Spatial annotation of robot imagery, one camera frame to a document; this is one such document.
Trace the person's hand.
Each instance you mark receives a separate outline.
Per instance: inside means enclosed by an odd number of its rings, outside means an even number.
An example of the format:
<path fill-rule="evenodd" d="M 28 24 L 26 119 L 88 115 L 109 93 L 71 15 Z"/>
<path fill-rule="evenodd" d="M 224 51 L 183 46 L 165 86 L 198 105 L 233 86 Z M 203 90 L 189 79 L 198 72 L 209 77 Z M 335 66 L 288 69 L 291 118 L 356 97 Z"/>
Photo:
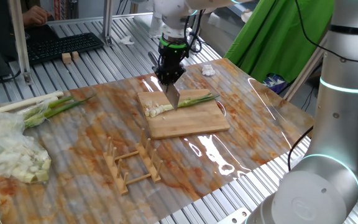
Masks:
<path fill-rule="evenodd" d="M 22 14 L 25 27 L 41 26 L 45 24 L 51 16 L 50 12 L 47 12 L 39 6 L 34 6 Z"/>

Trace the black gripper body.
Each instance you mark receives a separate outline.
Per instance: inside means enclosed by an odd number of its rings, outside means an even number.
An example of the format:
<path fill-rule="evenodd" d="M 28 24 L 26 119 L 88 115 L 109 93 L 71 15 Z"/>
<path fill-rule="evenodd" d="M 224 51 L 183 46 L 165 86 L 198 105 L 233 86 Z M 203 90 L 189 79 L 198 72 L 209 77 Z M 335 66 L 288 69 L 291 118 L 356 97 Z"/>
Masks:
<path fill-rule="evenodd" d="M 158 64 L 161 67 L 176 67 L 186 56 L 186 48 L 160 47 Z"/>

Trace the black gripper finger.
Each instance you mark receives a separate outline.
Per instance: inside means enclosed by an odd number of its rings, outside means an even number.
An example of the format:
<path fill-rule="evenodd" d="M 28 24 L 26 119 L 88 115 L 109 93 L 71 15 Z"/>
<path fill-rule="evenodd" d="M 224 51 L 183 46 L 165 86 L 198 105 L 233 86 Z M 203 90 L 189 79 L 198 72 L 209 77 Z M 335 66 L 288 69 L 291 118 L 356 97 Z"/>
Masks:
<path fill-rule="evenodd" d="M 168 85 L 167 71 L 164 69 L 162 65 L 153 66 L 153 71 L 162 85 Z"/>
<path fill-rule="evenodd" d="M 185 72 L 186 72 L 186 68 L 184 66 L 177 66 L 170 69 L 167 72 L 168 84 L 176 83 Z"/>

